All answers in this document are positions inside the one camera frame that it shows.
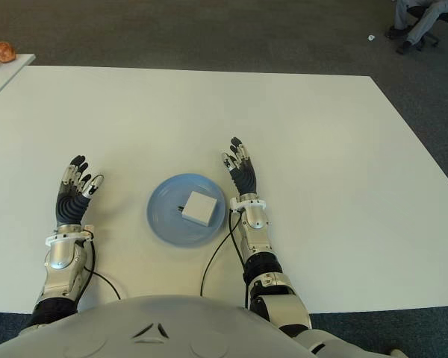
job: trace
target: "blue plate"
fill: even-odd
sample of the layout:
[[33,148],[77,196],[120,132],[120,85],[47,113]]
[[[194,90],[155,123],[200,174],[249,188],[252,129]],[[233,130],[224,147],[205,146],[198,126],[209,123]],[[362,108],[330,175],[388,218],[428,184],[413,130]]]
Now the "blue plate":
[[[191,192],[217,199],[209,226],[182,218],[179,206],[184,206]],[[210,179],[198,174],[181,174],[161,183],[148,202],[148,223],[162,240],[177,246],[194,246],[210,240],[225,218],[225,198],[221,189]]]

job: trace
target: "person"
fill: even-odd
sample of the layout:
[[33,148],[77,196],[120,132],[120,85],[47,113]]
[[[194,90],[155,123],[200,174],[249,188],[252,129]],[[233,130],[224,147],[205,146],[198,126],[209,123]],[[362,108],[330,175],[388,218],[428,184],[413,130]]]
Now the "person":
[[[413,6],[424,6],[427,9],[420,21],[411,27],[408,26],[406,13]],[[396,52],[406,54],[413,45],[418,44],[442,13],[448,13],[448,0],[397,0],[395,23],[387,32],[387,37],[396,39],[406,35],[406,40]]]

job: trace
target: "robot finger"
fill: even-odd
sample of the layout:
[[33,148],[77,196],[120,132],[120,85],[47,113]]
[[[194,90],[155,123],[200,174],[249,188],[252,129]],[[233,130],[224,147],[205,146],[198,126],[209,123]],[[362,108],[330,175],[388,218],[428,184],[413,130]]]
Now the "robot finger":
[[102,185],[105,177],[103,175],[95,176],[84,188],[82,195],[85,198],[91,199],[96,190],[98,190],[99,186]]
[[222,159],[224,162],[224,165],[227,167],[227,169],[232,172],[233,170],[237,169],[236,166],[236,158],[234,158],[233,156],[227,154],[227,153],[223,153],[222,154]]
[[87,170],[87,168],[88,168],[87,162],[84,162],[83,164],[80,165],[80,167],[78,168],[78,173],[80,173],[80,176],[81,174],[84,173],[85,170]]
[[72,183],[75,180],[75,175],[76,172],[78,171],[78,166],[80,166],[83,162],[84,157],[82,155],[78,155],[75,158],[73,158],[70,164],[66,167],[60,182],[60,189],[59,189],[60,194],[71,191]]
[[242,155],[240,155],[239,150],[234,147],[233,145],[231,145],[231,150],[234,152],[235,156],[236,156],[236,162],[237,162],[237,166],[240,167],[240,164],[242,163]]
[[237,137],[232,138],[232,139],[231,139],[231,143],[232,143],[232,145],[235,146],[235,147],[238,147],[239,145],[242,144],[242,142],[240,141],[240,139],[237,138]]
[[81,180],[80,183],[78,184],[78,193],[81,194],[81,192],[83,192],[83,188],[86,185],[86,183],[88,182],[88,180],[91,179],[91,174],[86,174]]
[[247,151],[246,147],[244,146],[244,144],[240,144],[237,147],[237,150],[239,151],[240,155],[242,156],[242,158],[244,160],[249,159],[249,152]]

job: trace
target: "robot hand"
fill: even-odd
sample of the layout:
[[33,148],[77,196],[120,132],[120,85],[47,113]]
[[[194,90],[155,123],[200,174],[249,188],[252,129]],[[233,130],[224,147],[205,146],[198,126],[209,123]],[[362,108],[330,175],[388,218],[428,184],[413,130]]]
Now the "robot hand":
[[83,215],[88,208],[91,197],[103,182],[103,175],[81,175],[88,167],[83,155],[78,155],[71,161],[63,174],[60,189],[58,191],[56,216],[57,226],[81,224]]
[[231,150],[234,152],[235,157],[223,153],[223,162],[231,173],[239,195],[257,194],[254,168],[244,144],[236,137],[231,139],[231,143]]

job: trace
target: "black shoe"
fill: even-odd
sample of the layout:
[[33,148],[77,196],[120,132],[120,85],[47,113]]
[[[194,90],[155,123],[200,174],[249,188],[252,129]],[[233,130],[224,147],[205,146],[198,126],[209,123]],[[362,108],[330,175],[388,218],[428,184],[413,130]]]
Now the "black shoe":
[[405,41],[402,45],[396,48],[396,52],[398,52],[399,54],[406,54],[412,46],[413,45],[410,41]]
[[399,37],[405,36],[408,32],[410,32],[411,26],[407,26],[403,30],[398,30],[394,26],[391,26],[388,31],[385,33],[385,36],[390,40],[398,39]]

